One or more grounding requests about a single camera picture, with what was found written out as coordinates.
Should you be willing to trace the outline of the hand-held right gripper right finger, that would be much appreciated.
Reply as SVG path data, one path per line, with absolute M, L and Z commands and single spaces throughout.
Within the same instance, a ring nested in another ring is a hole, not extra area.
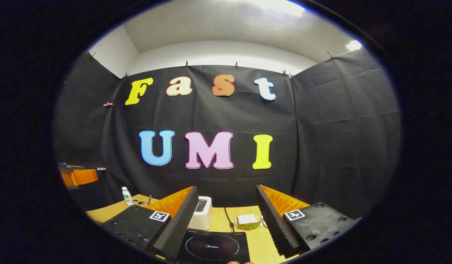
M 278 253 L 286 258 L 330 244 L 358 223 L 324 202 L 307 204 L 262 184 L 256 201 Z

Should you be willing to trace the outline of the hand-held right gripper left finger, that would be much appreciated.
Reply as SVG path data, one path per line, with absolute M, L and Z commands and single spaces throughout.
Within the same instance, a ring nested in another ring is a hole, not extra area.
M 176 257 L 198 202 L 188 187 L 147 206 L 129 206 L 101 227 L 128 246 L 163 257 Z

